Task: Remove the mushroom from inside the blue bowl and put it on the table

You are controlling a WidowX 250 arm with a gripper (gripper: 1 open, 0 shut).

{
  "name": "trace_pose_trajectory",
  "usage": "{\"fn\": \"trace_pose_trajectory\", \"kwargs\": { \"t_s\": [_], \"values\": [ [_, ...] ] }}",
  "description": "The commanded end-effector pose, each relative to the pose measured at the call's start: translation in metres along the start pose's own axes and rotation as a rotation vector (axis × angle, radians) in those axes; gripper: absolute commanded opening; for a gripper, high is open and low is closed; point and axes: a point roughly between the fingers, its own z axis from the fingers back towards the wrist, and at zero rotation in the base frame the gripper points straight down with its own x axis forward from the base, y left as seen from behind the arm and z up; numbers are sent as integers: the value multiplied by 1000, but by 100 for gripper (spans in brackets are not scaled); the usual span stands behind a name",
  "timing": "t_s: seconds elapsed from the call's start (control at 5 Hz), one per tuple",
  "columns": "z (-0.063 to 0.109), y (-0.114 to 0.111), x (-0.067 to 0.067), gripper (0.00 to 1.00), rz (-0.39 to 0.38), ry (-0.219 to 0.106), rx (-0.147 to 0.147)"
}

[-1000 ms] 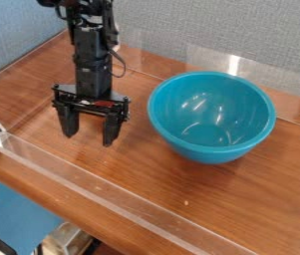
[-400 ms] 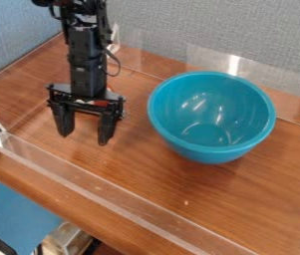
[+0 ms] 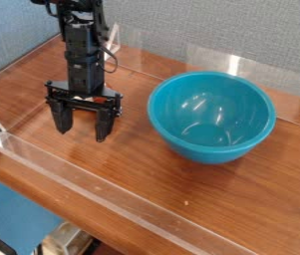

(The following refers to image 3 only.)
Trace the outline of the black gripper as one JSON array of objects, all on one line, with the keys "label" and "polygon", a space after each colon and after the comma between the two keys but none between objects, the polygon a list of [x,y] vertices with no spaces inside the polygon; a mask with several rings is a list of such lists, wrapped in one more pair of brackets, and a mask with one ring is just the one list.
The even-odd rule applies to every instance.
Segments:
[{"label": "black gripper", "polygon": [[110,135],[115,117],[122,115],[123,95],[102,84],[90,95],[69,90],[69,82],[47,81],[46,103],[50,106],[55,127],[59,133],[66,133],[73,127],[73,110],[97,113],[97,142]]}]

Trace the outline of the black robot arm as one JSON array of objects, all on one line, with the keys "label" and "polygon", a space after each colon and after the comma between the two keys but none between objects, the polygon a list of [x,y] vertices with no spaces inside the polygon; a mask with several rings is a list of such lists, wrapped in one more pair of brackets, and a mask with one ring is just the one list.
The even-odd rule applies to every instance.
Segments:
[{"label": "black robot arm", "polygon": [[67,80],[47,81],[46,103],[50,106],[59,133],[74,123],[73,110],[97,113],[95,135],[102,142],[113,131],[114,120],[122,114],[123,95],[105,83],[105,54],[110,28],[105,20],[103,0],[30,0],[43,5],[58,19],[67,61]]}]

